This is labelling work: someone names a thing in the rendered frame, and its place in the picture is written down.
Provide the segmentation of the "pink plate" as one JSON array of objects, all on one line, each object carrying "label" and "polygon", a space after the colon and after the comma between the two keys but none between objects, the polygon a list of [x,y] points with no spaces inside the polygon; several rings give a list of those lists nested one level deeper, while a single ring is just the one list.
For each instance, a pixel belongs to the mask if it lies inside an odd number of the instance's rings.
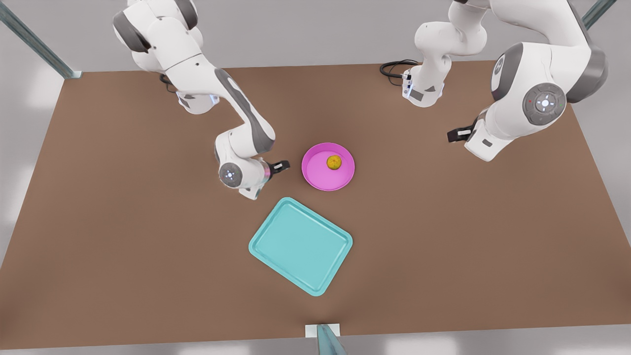
[{"label": "pink plate", "polygon": [[[330,157],[340,157],[341,165],[332,169],[328,165]],[[304,153],[301,162],[302,175],[313,188],[321,191],[335,191],[344,188],[353,179],[355,162],[353,155],[337,143],[320,143]]]}]

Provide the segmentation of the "silver frame post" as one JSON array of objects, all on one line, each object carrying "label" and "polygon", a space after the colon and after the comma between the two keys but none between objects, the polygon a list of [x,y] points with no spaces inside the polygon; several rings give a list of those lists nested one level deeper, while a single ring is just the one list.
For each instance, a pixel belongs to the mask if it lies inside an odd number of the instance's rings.
[{"label": "silver frame post", "polygon": [[318,355],[349,355],[340,342],[339,323],[306,325],[305,335],[317,339]]},{"label": "silver frame post", "polygon": [[78,79],[82,77],[83,72],[72,70],[2,0],[0,0],[0,22],[4,23],[25,45],[60,74],[63,79]]},{"label": "silver frame post", "polygon": [[582,16],[584,27],[589,30],[616,2],[617,0],[596,0]]}]

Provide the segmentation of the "turquoise tray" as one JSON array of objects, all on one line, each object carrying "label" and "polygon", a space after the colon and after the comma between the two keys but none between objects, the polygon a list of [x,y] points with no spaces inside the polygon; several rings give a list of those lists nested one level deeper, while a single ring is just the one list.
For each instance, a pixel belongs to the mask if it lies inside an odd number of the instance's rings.
[{"label": "turquoise tray", "polygon": [[351,235],[297,200],[277,202],[249,252],[311,296],[322,296],[351,247]]}]

